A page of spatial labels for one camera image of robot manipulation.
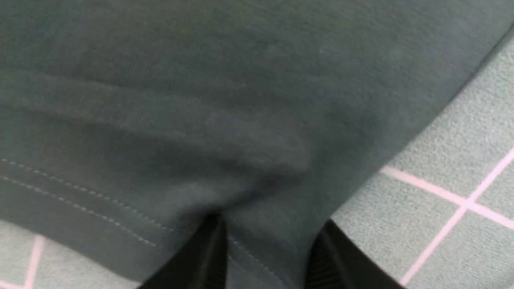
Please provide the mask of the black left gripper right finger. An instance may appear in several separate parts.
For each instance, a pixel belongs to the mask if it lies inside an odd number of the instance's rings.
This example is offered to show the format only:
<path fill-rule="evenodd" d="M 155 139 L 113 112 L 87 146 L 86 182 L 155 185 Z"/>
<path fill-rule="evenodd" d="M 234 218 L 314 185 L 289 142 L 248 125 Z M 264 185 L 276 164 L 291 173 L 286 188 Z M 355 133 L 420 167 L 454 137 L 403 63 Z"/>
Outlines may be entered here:
<path fill-rule="evenodd" d="M 312 245 L 307 289 L 403 289 L 330 219 Z"/>

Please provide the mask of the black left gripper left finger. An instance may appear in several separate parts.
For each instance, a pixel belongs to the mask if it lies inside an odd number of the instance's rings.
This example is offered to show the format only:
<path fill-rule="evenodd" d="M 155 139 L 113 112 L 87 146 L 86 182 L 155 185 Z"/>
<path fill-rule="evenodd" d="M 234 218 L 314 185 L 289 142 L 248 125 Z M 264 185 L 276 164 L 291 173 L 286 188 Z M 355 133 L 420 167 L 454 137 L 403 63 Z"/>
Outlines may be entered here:
<path fill-rule="evenodd" d="M 225 289 L 228 267 L 226 224 L 207 216 L 183 247 L 140 289 Z"/>

